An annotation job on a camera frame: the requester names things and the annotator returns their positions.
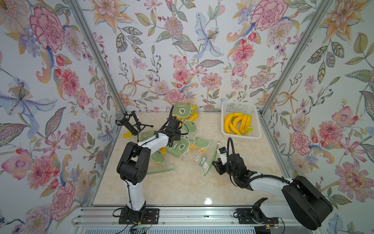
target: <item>pink flower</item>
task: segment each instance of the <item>pink flower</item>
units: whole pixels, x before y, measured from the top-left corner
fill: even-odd
[[[268,73],[265,70],[261,70],[256,76],[251,76],[251,85],[249,88],[254,89],[263,86],[268,81],[275,77],[275,73]]]
[[[335,174],[340,177],[338,180],[340,192],[347,192],[349,198],[353,199],[353,192],[356,194],[356,199],[360,202],[365,202],[366,198],[373,199],[374,181],[365,176],[369,175],[367,170],[359,171],[360,164],[354,161],[353,164],[349,162],[343,163],[343,167],[336,165]]]
[[[184,67],[187,63],[186,57],[176,55],[174,57],[174,68]]]
[[[173,73],[174,79],[181,83],[187,81],[190,76],[190,71],[188,71],[188,69],[184,67],[175,70],[175,72]]]
[[[98,37],[96,37],[96,33],[92,33],[92,34],[93,34],[93,37],[95,38],[95,41],[96,41],[97,43],[104,43],[104,41],[101,41],[102,36],[98,36]]]
[[[279,42],[286,39],[293,26],[293,23],[288,19],[278,22],[270,30],[268,30],[266,41],[267,44],[269,46],[278,44]]]
[[[236,63],[247,62],[253,56],[254,52],[253,45],[248,43],[240,45],[233,55],[233,60]]]
[[[330,144],[338,143],[344,136],[343,129],[333,121],[323,121],[319,128],[321,139]]]
[[[350,138],[346,137],[346,144],[343,144],[341,141],[339,141],[339,144],[341,145],[343,149],[346,149],[346,151],[344,152],[344,155],[348,155],[349,153],[351,153],[352,158],[356,162],[358,162],[357,159],[363,162],[366,162],[366,159],[364,157],[362,157],[361,155],[358,155],[358,154],[365,154],[366,153],[365,150],[355,149],[357,146],[360,145],[359,142],[353,142],[353,144],[350,145]]]
[[[292,146],[300,155],[307,155],[311,151],[309,148],[311,142],[304,133],[296,131],[292,133],[291,138]]]
[[[19,155],[14,155],[1,165],[1,168],[11,174],[13,178],[18,180],[23,179],[26,176],[26,171],[30,169],[31,164],[30,153],[25,150],[21,151]]]
[[[100,81],[95,82],[95,98],[99,99],[101,104],[104,105],[105,99],[107,97],[107,91],[105,89],[105,81],[104,78],[101,78]]]
[[[65,69],[60,77],[61,86],[64,93],[69,97],[75,97],[79,89],[79,77],[70,69]]]
[[[88,67],[88,71],[91,73],[91,75],[93,77],[95,77],[97,75],[95,69],[91,66]]]
[[[197,75],[199,77],[200,74],[206,74],[205,72],[207,71],[207,69],[204,69],[204,67],[198,67],[196,66],[195,69],[191,69],[191,71],[193,72],[191,75]]]
[[[268,58],[268,59],[267,59],[266,66],[267,66],[267,67],[272,67],[272,66],[274,66],[274,56],[271,57],[271,58]]]
[[[243,76],[247,67],[248,63],[240,63],[233,69],[233,73],[235,73],[237,76]]]
[[[284,0],[262,0],[253,12],[251,24],[255,23],[255,30],[264,31],[278,23],[287,11]]]
[[[236,90],[239,90],[239,89],[243,88],[243,85],[238,79],[236,79],[236,80],[232,81],[231,87],[235,88]]]
[[[184,93],[181,92],[179,89],[172,89],[165,93],[165,99],[172,103],[177,103],[184,99]]]
[[[92,119],[99,117],[99,111],[100,111],[99,108],[90,107],[89,110],[90,111],[88,112],[88,114],[90,115]]]
[[[153,9],[156,10],[156,6],[160,6],[162,3],[158,3],[157,0],[147,0],[147,2],[149,3],[145,3],[144,6],[149,6],[147,8],[147,10],[151,9],[153,7]]]
[[[67,214],[74,202],[75,187],[67,181],[65,186],[60,186],[57,193],[53,195],[50,205],[51,218],[55,221],[61,220]]]
[[[37,190],[39,186],[44,187],[53,176],[55,163],[52,158],[42,156],[37,158],[31,166],[31,171],[27,175],[30,188]]]
[[[78,92],[77,100],[78,100],[79,107],[82,109],[84,109],[84,106],[90,103],[84,88],[80,88],[80,91]]]
[[[68,132],[65,134],[65,145],[70,146],[70,151],[76,150],[78,145],[86,142],[86,128],[80,124],[80,121],[71,123],[70,128],[66,128]]]
[[[306,127],[309,124],[309,118],[305,115],[299,114],[297,115],[293,120],[292,124],[294,126],[294,129],[299,132],[305,132]]]
[[[57,145],[57,144],[58,144],[62,139],[64,139],[64,138],[66,137],[66,135],[62,135],[62,136],[60,137],[60,135],[61,135],[61,132],[60,132],[60,131],[57,132],[57,137],[55,136],[54,133],[52,133],[52,135],[51,135],[51,137],[52,137],[52,141],[50,141],[50,140],[46,140],[46,144],[47,144],[47,145],[50,145],[50,147],[45,148],[45,149],[43,150],[44,153],[50,151],[50,155],[52,155],[52,154],[56,151],[56,149],[59,149],[59,148],[60,148],[60,146]]]
[[[339,112],[333,114],[332,120],[336,121],[337,124],[345,127],[355,124],[355,120],[353,119],[353,112],[349,106],[346,106]]]
[[[57,15],[43,6],[37,6],[34,8],[34,15],[30,16],[30,24],[39,43],[45,49],[48,46],[55,53],[62,49],[64,30]]]
[[[66,27],[64,37],[66,49],[68,49],[76,59],[79,59],[82,47],[77,32],[72,28]]]
[[[164,27],[172,37],[178,37],[183,33],[182,22],[176,17],[170,17],[166,20]]]
[[[218,76],[217,73],[214,73],[213,75],[212,72],[209,75],[205,74],[201,80],[203,81],[201,82],[201,86],[208,87],[208,89],[212,91],[217,89],[218,86],[222,84],[222,77]]]
[[[157,94],[160,94],[160,95],[164,95],[165,93],[167,93],[169,91],[169,86],[168,84],[163,80],[159,83],[156,83],[154,85],[154,91],[155,93]]]

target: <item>plastic bag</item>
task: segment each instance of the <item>plastic bag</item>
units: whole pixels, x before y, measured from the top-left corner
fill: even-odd
[[[140,135],[139,141],[145,141],[149,138],[153,137],[156,134],[156,130],[151,131],[145,131],[142,132]],[[148,165],[148,172],[147,174],[155,174],[155,173],[161,173],[165,171],[172,171],[175,168],[167,163],[167,159],[170,157],[170,155],[165,155],[165,148],[162,148],[160,150],[157,150],[154,152],[149,159],[149,165]]]

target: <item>banana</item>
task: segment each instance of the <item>banana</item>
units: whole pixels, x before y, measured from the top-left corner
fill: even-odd
[[[240,124],[239,132],[240,133],[245,133],[244,127],[245,123],[247,122],[248,115],[243,116],[242,118],[242,123]]]
[[[249,132],[252,132],[253,128],[250,127],[252,121],[252,115],[249,115],[247,118],[247,122],[245,123],[245,134],[248,134]]]
[[[195,113],[195,114],[193,114],[193,115],[192,115],[188,120],[193,121],[193,120],[195,120],[198,116],[199,116],[199,114],[198,114],[198,113]]]
[[[239,132],[239,130],[236,128],[236,127],[234,127],[234,125],[231,123],[231,121],[229,121],[229,128],[231,129],[231,131],[233,131],[236,135],[242,135],[240,132]]]
[[[224,129],[225,129],[225,132],[227,134],[232,134],[230,129],[229,129],[229,124],[231,123],[231,119],[232,119],[233,115],[234,115],[234,113],[228,114],[227,118],[225,120]]]
[[[234,114],[231,118],[236,118],[236,117],[238,117],[238,116],[244,115],[243,113],[230,113],[230,114]],[[225,119],[224,119],[224,122],[226,122],[227,117],[228,117],[230,114],[226,115],[226,117],[225,117]]]
[[[238,117],[236,117],[236,118],[234,119],[234,121],[233,121],[233,125],[234,125],[235,128],[237,127],[238,122],[239,122],[240,120],[242,120],[243,116],[244,116],[244,115],[241,115],[241,116],[238,116]]]

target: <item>robotic arm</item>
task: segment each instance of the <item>robotic arm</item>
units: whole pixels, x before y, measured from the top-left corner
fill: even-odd
[[[229,155],[230,142],[233,153]],[[230,180],[235,186],[252,191],[268,192],[284,199],[269,201],[267,198],[262,198],[246,214],[241,213],[239,211],[241,209],[238,209],[239,222],[240,217],[257,224],[263,223],[268,218],[288,218],[297,220],[308,229],[316,230],[332,212],[330,202],[303,176],[284,179],[247,170],[243,159],[235,153],[230,137],[227,141],[227,150],[225,147],[220,148],[219,153],[221,158],[214,161],[213,165],[220,175],[229,174]]]

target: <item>orange flower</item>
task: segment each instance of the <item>orange flower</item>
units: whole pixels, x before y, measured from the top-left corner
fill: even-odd
[[[351,27],[354,24],[362,22],[360,12],[365,9],[370,1],[367,0],[338,0],[336,1],[335,10],[330,11],[320,28],[327,28],[324,43],[332,38],[335,34],[351,43]]]
[[[94,4],[91,11],[95,13],[93,15],[95,26],[101,22],[107,22],[117,33],[118,22],[136,23],[133,18],[124,13],[130,5],[120,0],[90,0],[90,2]]]

